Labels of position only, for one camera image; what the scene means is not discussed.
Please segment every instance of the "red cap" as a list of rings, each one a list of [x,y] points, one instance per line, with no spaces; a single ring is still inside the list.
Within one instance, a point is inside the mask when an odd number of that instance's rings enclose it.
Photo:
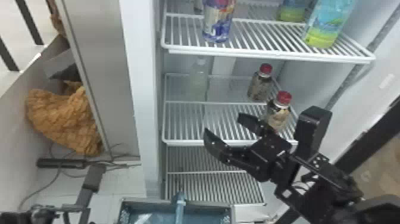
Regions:
[[[292,100],[292,95],[286,91],[279,91],[278,96],[276,96],[276,99],[281,104],[289,104],[290,101]]]
[[[264,63],[260,66],[260,72],[264,74],[270,74],[272,72],[272,66],[270,64]]]

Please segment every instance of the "orange cloth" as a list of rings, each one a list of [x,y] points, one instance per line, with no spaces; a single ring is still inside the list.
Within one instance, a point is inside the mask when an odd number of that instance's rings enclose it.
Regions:
[[[35,129],[54,142],[72,148],[78,154],[98,155],[101,138],[85,87],[80,83],[66,83],[69,88],[77,89],[70,96],[32,89],[26,100],[27,116]]]

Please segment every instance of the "yellow-green bottle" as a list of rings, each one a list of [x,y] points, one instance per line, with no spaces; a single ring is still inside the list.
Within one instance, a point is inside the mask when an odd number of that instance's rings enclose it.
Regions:
[[[305,5],[305,0],[284,0],[279,9],[278,19],[286,22],[304,21]]]
[[[317,48],[331,47],[355,3],[356,0],[319,0],[303,31],[303,41]]]

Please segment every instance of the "clear bottle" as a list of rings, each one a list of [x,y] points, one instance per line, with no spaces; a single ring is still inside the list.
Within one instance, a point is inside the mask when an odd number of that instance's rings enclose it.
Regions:
[[[265,102],[271,92],[272,84],[272,66],[270,64],[262,64],[260,70],[255,72],[249,89],[247,90],[247,97],[255,102]]]
[[[186,93],[192,101],[206,101],[208,89],[208,68],[206,58],[198,56],[189,74]]]
[[[286,91],[279,91],[276,99],[271,99],[267,104],[267,109],[260,119],[268,123],[277,132],[285,126],[290,114],[290,101],[292,95]]]
[[[302,38],[310,46],[331,47],[357,0],[319,0],[304,28]]]
[[[229,38],[236,0],[204,0],[203,38],[221,43]]]
[[[201,15],[203,14],[203,0],[194,0],[193,2],[193,10],[196,15]]]

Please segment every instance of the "railing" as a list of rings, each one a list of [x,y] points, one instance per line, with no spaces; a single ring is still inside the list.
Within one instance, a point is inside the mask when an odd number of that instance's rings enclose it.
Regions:
[[[15,0],[15,3],[18,5],[21,15],[23,16],[23,18],[25,20],[25,24],[28,27],[29,32],[30,32],[35,44],[44,45],[43,40],[39,34],[38,28],[36,27],[35,22],[33,21],[32,15],[28,9],[28,6],[26,5],[25,0]],[[49,6],[48,1],[46,1],[46,3],[51,12],[51,7]],[[18,68],[17,64],[15,63],[13,57],[11,56],[9,50],[5,46],[3,40],[1,39],[1,36],[0,36],[0,56],[10,71],[19,71],[20,70]]]

